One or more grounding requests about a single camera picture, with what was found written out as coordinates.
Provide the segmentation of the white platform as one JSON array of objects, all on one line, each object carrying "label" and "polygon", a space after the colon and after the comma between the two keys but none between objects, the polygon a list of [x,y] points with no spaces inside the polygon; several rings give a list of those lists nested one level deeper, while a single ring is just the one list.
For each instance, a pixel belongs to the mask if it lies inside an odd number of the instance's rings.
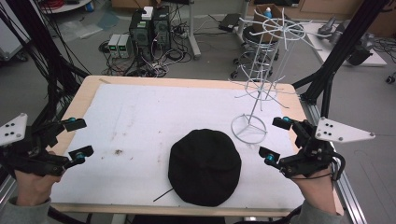
[{"label": "white platform", "polygon": [[[316,37],[318,28],[322,26],[322,23],[309,23],[304,25],[306,32],[306,39],[315,47],[316,54],[320,60],[324,63],[330,55],[333,45],[327,40],[320,40]],[[370,50],[371,56],[369,56],[361,66],[381,67],[387,65],[387,63],[381,58],[381,56],[373,49]]]}]

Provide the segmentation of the aluminium rail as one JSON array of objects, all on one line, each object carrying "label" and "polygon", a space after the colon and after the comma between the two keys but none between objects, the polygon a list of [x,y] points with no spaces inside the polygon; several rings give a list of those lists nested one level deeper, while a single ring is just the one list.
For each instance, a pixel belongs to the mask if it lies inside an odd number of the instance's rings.
[{"label": "aluminium rail", "polygon": [[[318,107],[303,101],[300,101],[300,103],[307,119],[317,123],[320,119]],[[335,189],[341,202],[341,208],[346,215],[346,224],[368,224],[346,172],[341,174],[340,179],[335,184]]]}]

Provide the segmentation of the black stool with casters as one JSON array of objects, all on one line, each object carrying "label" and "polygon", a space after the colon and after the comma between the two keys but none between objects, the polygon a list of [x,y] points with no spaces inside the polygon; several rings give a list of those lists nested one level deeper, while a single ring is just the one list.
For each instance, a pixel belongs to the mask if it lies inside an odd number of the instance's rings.
[{"label": "black stool with casters", "polygon": [[271,60],[278,59],[279,50],[276,49],[276,40],[265,41],[263,37],[252,35],[254,28],[252,25],[246,27],[242,33],[242,47],[245,49],[237,58],[233,60],[235,69],[231,72],[230,78],[235,79],[239,73],[253,75],[259,79],[273,74]]}]

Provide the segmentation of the gray metal stand leg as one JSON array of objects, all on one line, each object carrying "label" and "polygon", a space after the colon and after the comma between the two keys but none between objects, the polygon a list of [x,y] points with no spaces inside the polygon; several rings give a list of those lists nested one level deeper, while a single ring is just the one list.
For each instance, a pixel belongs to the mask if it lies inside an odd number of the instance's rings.
[{"label": "gray metal stand leg", "polygon": [[189,31],[188,39],[191,44],[191,50],[194,60],[199,60],[201,58],[201,51],[199,49],[198,43],[194,35],[194,0],[188,0],[189,2]]}]

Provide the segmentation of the black hat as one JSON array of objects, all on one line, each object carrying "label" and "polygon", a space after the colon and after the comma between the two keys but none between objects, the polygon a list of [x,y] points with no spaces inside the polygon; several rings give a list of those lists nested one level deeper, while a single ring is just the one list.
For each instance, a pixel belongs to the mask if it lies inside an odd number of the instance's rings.
[{"label": "black hat", "polygon": [[168,179],[182,201],[214,207],[234,193],[241,166],[240,155],[226,133],[193,130],[172,145]]}]

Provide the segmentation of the white foam mat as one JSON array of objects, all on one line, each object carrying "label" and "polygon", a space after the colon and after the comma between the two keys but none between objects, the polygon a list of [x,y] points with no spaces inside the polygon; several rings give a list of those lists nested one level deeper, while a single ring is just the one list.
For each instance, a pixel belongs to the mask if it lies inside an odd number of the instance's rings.
[{"label": "white foam mat", "polygon": [[192,130],[210,129],[233,139],[242,160],[238,186],[223,208],[293,209],[304,198],[298,187],[259,156],[267,147],[293,154],[288,131],[273,126],[280,105],[256,112],[268,134],[250,145],[234,137],[233,119],[251,111],[254,100],[234,84],[224,89],[103,84],[84,115],[69,149],[92,146],[94,152],[69,169],[52,190],[54,203],[186,207],[168,180],[171,146]]}]

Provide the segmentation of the white wire rack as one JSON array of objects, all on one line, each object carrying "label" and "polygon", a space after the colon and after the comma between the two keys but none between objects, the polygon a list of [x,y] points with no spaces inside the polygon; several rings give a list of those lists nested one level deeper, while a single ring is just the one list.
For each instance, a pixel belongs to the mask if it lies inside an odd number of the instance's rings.
[{"label": "white wire rack", "polygon": [[[277,101],[277,96],[280,93],[277,85],[284,78],[284,70],[288,65],[294,45],[299,41],[305,41],[306,32],[301,21],[289,19],[285,14],[282,14],[281,21],[282,24],[273,29],[273,32],[281,32],[281,37],[276,44],[276,49],[279,50],[278,59],[276,61],[272,59],[270,62],[273,66],[273,74],[270,77],[265,75],[256,79],[253,75],[247,76],[245,72],[239,73],[247,78],[245,83],[242,84],[244,88],[242,95],[252,98],[254,105],[249,113],[233,119],[231,130],[236,139],[246,144],[259,144],[267,136],[267,125],[256,112],[263,110],[265,102],[275,103]],[[247,20],[243,17],[239,19],[238,34],[241,39],[243,30],[250,25],[253,26],[253,23],[253,19]]]}]

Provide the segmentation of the person's left hand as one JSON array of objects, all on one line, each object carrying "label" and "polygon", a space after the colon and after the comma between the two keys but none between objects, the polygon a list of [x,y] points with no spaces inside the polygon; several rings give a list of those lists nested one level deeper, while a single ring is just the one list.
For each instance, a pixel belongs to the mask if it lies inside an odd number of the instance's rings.
[{"label": "person's left hand", "polygon": [[61,181],[60,176],[27,174],[16,170],[18,184],[16,205],[36,206],[45,203],[51,195],[52,187]]}]

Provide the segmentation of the gray power supply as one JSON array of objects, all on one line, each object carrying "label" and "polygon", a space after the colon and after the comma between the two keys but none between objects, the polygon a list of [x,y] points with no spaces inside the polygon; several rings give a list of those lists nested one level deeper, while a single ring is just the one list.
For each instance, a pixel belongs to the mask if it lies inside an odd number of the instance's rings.
[{"label": "gray power supply", "polygon": [[119,40],[120,40],[120,35],[112,35],[107,43],[109,53],[113,58],[120,57],[120,54],[118,51]]},{"label": "gray power supply", "polygon": [[132,55],[132,41],[129,35],[120,36],[118,49],[121,58],[126,59]]}]

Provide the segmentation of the black computer tower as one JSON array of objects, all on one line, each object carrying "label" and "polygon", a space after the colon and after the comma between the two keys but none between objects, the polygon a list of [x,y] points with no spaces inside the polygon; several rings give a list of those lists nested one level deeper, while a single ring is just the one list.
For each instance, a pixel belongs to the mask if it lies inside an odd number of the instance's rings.
[{"label": "black computer tower", "polygon": [[155,39],[158,48],[163,50],[169,50],[171,48],[169,14],[169,6],[158,7],[153,11],[152,21]]},{"label": "black computer tower", "polygon": [[129,33],[132,38],[134,55],[138,61],[152,60],[150,46],[152,42],[152,22],[142,19],[143,11],[137,10],[129,26]]}]

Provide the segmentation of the cardboard box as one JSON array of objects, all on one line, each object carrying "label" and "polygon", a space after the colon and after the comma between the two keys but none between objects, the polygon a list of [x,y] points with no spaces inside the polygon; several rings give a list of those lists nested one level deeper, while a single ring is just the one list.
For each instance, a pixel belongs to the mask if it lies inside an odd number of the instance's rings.
[{"label": "cardboard box", "polygon": [[[271,21],[264,16],[267,8],[271,11]],[[282,24],[282,12],[274,4],[257,5],[254,10],[253,31],[258,33],[257,37],[262,38],[263,42],[275,42],[281,37],[280,31],[273,32],[273,29]]]}]

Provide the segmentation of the flat black device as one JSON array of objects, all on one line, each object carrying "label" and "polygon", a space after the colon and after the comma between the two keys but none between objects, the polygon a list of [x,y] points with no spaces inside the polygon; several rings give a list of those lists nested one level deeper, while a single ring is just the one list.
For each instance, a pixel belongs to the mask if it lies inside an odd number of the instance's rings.
[{"label": "flat black device", "polygon": [[232,32],[239,23],[239,13],[227,14],[223,20],[219,23],[219,29],[226,32]]}]

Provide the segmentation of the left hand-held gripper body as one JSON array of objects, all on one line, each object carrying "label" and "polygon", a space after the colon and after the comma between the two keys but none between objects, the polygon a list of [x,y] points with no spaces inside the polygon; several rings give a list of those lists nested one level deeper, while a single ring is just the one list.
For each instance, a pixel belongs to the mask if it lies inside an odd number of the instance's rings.
[{"label": "left hand-held gripper body", "polygon": [[28,115],[20,113],[0,127],[0,164],[12,176],[15,171],[39,176],[61,176],[69,159],[50,154],[48,144],[27,125]]}]

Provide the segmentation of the round white table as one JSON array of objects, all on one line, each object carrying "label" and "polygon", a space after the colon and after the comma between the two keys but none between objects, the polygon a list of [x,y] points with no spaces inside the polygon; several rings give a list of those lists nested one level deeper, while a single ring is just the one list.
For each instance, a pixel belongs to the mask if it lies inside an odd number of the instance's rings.
[{"label": "round white table", "polygon": [[45,14],[67,12],[79,8],[93,11],[94,3],[92,0],[42,0],[39,3],[39,8]]}]

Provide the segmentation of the person's right hand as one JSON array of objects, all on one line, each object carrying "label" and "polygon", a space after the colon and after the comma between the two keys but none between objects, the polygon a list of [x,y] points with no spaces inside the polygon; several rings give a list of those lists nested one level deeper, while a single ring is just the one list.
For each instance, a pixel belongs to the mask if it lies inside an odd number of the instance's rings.
[{"label": "person's right hand", "polygon": [[337,214],[330,168],[315,172],[309,177],[297,175],[291,180],[298,186],[310,205],[323,212]]}]

